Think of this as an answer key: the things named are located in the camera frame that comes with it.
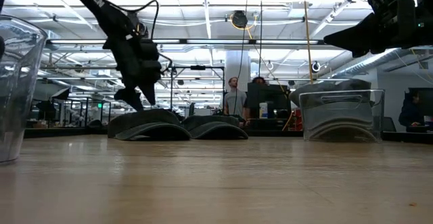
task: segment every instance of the transparent container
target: transparent container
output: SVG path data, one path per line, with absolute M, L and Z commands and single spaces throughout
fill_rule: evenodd
M 385 91 L 328 91 L 299 95 L 305 140 L 381 141 Z
M 0 15 L 0 36 L 0 163 L 3 163 L 15 160 L 20 154 L 47 34 L 24 20 Z

